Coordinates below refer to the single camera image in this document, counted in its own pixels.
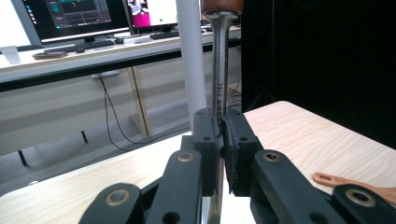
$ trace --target white pole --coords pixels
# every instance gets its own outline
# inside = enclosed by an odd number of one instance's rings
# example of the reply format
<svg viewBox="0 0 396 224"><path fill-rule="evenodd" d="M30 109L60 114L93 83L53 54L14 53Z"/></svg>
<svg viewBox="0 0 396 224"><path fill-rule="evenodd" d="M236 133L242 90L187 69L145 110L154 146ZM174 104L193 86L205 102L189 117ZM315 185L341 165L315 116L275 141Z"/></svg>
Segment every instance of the white pole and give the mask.
<svg viewBox="0 0 396 224"><path fill-rule="evenodd" d="M177 0L177 20L191 131L193 115L206 107L199 0Z"/></svg>

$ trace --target black cable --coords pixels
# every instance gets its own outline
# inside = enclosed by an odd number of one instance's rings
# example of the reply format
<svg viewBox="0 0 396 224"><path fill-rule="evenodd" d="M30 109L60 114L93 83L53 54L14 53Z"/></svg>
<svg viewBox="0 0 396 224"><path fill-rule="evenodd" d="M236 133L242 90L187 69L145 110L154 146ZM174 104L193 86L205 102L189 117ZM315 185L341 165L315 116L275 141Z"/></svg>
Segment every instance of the black cable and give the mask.
<svg viewBox="0 0 396 224"><path fill-rule="evenodd" d="M188 130L188 129L190 128L190 127L189 127L189 128L184 128L184 129L176 130L176 131L170 132L170 133L165 133L165 134L163 134L163 135L160 135L160 136L158 136L158 137L155 137L155 138L153 138L153 139L150 139L150 140L148 140L148 141L146 141L146 142L133 142L133 141L131 141L131 140L125 135L125 133L123 132L123 130L122 130L121 126L120 126L120 122L119 122L119 119L118 119L118 117L117 117L116 110L114 109L114 105L113 105L113 103L112 103L112 101L111 101L110 95L108 94L108 91L107 91L107 88L106 88L106 85L105 85L105 82L104 82L104 79L103 79L102 74L97 74L97 76L99 77L99 80L100 80L100 82L102 83L103 89L104 89L104 91L105 91L106 126L107 126L108 138L109 138L111 144L112 144L114 147L116 147L117 149L122 150L122 151L126 151L126 152L131 151L131 150L125 150L125 149L123 149L123 148L121 148L121 147L118 147L117 145L114 144L114 142L113 142L112 139L111 139L110 128L109 128L109 126L108 126L107 98L108 98L108 101L110 102L111 108L112 108L113 113L114 113L114 117L115 117L116 122L117 122L117 125L118 125L118 127L119 127L119 129L120 129L120 132L122 133L122 136L123 136L126 140L128 140L130 143L132 143L132 144L148 144L148 143L152 143L152 142L154 142L155 140L157 140L157 139L159 139L159 138L161 138L161 137L164 137L164 136L166 136L166 135L168 135L168 134L181 132L181 131L183 131L183 130Z"/></svg>
<svg viewBox="0 0 396 224"><path fill-rule="evenodd" d="M234 107L234 106L241 106L241 105L229 105L227 108Z"/></svg>
<svg viewBox="0 0 396 224"><path fill-rule="evenodd" d="M236 90L238 90L239 84L241 84L241 81L238 81L238 84L236 84L235 89L228 87L229 89L233 90L233 92L231 93L232 97L241 96L241 95L233 95L236 92Z"/></svg>
<svg viewBox="0 0 396 224"><path fill-rule="evenodd" d="M231 101L231 102L228 104L227 108L228 108L228 107L235 106L235 105L232 105L232 104L235 103L235 102L240 102L240 101L242 101L242 100L234 100L234 101Z"/></svg>

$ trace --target keyboard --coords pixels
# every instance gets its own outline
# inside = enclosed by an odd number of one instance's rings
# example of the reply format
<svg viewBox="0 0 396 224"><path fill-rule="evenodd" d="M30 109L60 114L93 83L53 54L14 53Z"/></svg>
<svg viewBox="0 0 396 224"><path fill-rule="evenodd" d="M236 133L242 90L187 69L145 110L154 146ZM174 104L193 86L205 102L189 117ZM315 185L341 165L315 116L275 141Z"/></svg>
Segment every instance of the keyboard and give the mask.
<svg viewBox="0 0 396 224"><path fill-rule="evenodd" d="M160 34L150 35L149 37L151 39L165 39L165 38L176 37L176 36L178 36L178 32L160 33Z"/></svg>
<svg viewBox="0 0 396 224"><path fill-rule="evenodd" d="M107 47L107 46L113 46L114 42L111 40L101 40L101 41L93 41L93 42L86 42L82 44L76 44L74 46L67 46L63 48L58 48L58 49L46 49L44 50L45 53L51 53L51 52L60 52L60 51L66 51L66 52L74 52L76 49L98 49L101 47Z"/></svg>

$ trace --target gray floor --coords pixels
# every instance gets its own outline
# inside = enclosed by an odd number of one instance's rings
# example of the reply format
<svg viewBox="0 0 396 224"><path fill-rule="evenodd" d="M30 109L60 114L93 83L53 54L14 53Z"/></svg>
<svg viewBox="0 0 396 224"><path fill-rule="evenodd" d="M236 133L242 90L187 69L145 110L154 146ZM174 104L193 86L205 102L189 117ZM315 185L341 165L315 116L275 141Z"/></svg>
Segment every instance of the gray floor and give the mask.
<svg viewBox="0 0 396 224"><path fill-rule="evenodd" d="M240 110L240 93L229 89L227 102L227 106ZM134 124L134 118L129 117L119 120L128 140L120 132L116 121L109 123L112 141L117 147L130 151L190 130L185 100L152 109L148 112L148 117L153 131L151 137L142 136ZM43 181L126 153L110 143L106 124L84 132L88 143L84 142L81 133L75 133L24 149L28 166L21 164L18 153L0 157L0 196L34 181Z"/></svg>

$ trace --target wooden handle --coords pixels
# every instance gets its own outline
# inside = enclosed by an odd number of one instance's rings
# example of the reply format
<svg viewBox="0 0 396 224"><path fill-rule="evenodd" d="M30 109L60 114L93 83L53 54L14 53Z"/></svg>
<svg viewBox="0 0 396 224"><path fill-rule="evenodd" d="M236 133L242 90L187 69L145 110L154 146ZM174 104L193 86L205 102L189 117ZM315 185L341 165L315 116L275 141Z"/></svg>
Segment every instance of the wooden handle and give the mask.
<svg viewBox="0 0 396 224"><path fill-rule="evenodd" d="M232 11L241 14L243 6L243 0L201 0L201 11L204 15L213 11Z"/></svg>

